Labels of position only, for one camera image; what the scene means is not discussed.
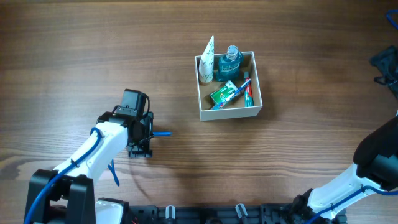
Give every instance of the clear bottle cap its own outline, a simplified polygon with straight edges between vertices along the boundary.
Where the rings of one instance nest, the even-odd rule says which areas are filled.
[[[238,57],[238,47],[235,45],[229,46],[226,51],[226,57],[230,60],[235,60]]]

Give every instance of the mouthwash bottle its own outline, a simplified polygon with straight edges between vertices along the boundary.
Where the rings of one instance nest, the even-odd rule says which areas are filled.
[[[243,55],[239,52],[238,47],[235,45],[229,46],[226,55],[218,60],[217,81],[224,82],[237,78],[242,61]]]

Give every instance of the wooden table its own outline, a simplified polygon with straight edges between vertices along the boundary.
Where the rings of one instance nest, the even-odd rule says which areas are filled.
[[[96,198],[132,205],[291,202],[344,171],[397,100],[368,59],[396,44],[378,1],[203,1],[0,6],[0,222],[21,223],[27,187],[89,136],[125,88],[150,96],[152,159],[115,158]],[[210,37],[256,54],[264,107],[201,122],[194,56]],[[396,198],[373,195],[349,223],[396,223]]]

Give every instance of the open box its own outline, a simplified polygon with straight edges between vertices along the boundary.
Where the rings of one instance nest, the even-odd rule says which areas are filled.
[[[218,82],[215,79],[208,84],[203,85],[199,82],[199,63],[200,55],[195,57],[196,75],[197,75],[197,87],[198,87],[198,99],[199,99],[199,111],[201,121],[210,121],[215,119],[228,119],[228,118],[242,118],[257,116],[260,109],[262,108],[260,84],[257,76],[256,61],[254,59],[254,52],[242,52],[243,62],[240,65],[239,77],[232,82],[236,87],[240,87],[244,83],[243,73],[249,72],[251,78],[251,88],[253,94],[252,107],[244,107],[244,97],[243,92],[241,95],[236,96],[232,102],[229,102],[224,109],[211,110],[214,106],[213,100],[210,98],[210,94],[214,91],[219,90],[226,82]],[[218,60],[225,54],[215,54],[214,55],[214,77],[218,71]]]

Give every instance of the green package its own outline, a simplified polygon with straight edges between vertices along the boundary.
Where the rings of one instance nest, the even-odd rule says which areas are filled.
[[[227,97],[234,94],[236,92],[236,90],[238,90],[238,88],[236,88],[234,83],[232,83],[231,81],[228,81],[225,83],[225,85],[221,89],[210,94],[210,98],[213,100],[215,105],[218,105],[218,104],[222,103],[223,100],[225,100]]]

